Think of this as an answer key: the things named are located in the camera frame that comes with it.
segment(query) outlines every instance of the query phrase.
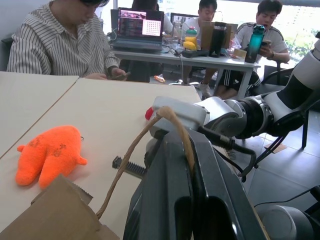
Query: water bottle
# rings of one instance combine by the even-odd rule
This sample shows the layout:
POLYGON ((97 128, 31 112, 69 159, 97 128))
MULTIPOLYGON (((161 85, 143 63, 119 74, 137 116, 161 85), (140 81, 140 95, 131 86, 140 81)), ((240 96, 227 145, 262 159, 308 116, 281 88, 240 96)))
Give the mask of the water bottle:
POLYGON ((246 63, 253 64, 257 60, 257 56, 265 36, 265 31, 266 29, 263 25, 254 26, 250 43, 246 50, 246 56, 244 59, 246 63))
POLYGON ((226 29, 227 24, 224 22, 215 22, 213 31, 212 31, 212 38, 211 38, 211 45, 209 50, 209 56, 213 58, 219 58, 222 44, 224 43, 225 36, 226 36, 226 29))

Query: black shorts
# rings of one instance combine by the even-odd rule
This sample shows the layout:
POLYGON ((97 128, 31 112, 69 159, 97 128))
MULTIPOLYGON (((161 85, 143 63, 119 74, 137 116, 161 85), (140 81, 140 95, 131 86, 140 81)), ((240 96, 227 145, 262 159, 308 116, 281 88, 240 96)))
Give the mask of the black shorts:
MULTIPOLYGON (((219 85, 224 85, 227 88, 239 91, 243 77, 244 73, 242 71, 224 70, 219 85)), ((259 84, 259 76, 255 71, 253 71, 246 90, 248 91, 252 87, 259 86, 259 84)))

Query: striped shirt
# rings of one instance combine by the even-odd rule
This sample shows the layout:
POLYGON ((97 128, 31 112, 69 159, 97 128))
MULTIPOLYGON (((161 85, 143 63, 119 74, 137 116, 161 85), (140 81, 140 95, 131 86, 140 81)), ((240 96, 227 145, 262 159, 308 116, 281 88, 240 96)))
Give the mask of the striped shirt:
POLYGON ((51 4, 28 14, 12 35, 8 72, 85 77, 119 66, 96 15, 78 26, 75 38, 54 17, 51 4))

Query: hair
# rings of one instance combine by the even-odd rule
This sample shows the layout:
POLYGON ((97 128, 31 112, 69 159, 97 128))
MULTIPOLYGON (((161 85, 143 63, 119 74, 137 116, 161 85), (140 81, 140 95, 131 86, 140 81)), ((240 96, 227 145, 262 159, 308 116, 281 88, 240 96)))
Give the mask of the hair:
POLYGON ((104 7, 109 2, 109 0, 80 0, 80 1, 83 2, 86 5, 97 5, 97 4, 99 4, 99 7, 104 7))
POLYGON ((258 14, 275 12, 279 15, 282 11, 282 3, 279 0, 263 0, 258 5, 258 14))
POLYGON ((217 7, 218 7, 217 0, 200 0, 199 2, 200 10, 204 8, 210 8, 210 6, 212 6, 214 10, 217 10, 217 7))
POLYGON ((134 10, 154 10, 157 0, 133 0, 132 9, 134 10))

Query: brown rope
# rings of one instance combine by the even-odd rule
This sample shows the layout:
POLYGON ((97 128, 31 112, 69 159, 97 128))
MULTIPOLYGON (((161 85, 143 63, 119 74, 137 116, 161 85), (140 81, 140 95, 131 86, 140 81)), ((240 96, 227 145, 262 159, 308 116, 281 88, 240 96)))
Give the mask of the brown rope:
POLYGON ((99 209, 99 211, 96 213, 96 216, 98 219, 101 218, 102 214, 104 214, 108 203, 110 201, 111 195, 115 190, 116 184, 118 182, 118 180, 120 179, 122 173, 125 171, 126 166, 129 162, 129 159, 131 157, 131 154, 133 153, 135 147, 138 145, 138 143, 140 142, 140 140, 142 139, 142 137, 149 131, 149 129, 156 123, 158 122, 161 118, 165 118, 168 121, 170 121, 171 123, 173 123, 175 125, 175 127, 177 128, 177 132, 180 135, 182 142, 183 142, 183 146, 184 146, 184 153, 185 153, 185 157, 187 159, 189 168, 190 168, 190 172, 191 172, 191 176, 193 176, 193 170, 194 170, 194 165, 195 165, 195 159, 194 159, 194 154, 193 154, 193 150, 192 150, 192 146, 191 146, 191 142, 189 139, 189 134, 187 132, 187 130, 185 129, 185 127, 182 125, 182 123, 180 122, 180 120, 178 119, 177 115, 175 114, 175 112, 168 106, 163 106, 161 108, 159 108, 159 110, 156 112, 156 117, 153 118, 146 126, 145 128, 140 132, 140 134, 134 139, 134 141, 131 143, 130 147, 128 148, 128 150, 126 151, 126 154, 123 157, 123 160, 121 162, 121 165, 119 167, 118 172, 116 173, 113 182, 108 190, 108 193, 106 194, 105 200, 101 206, 101 208, 99 209))

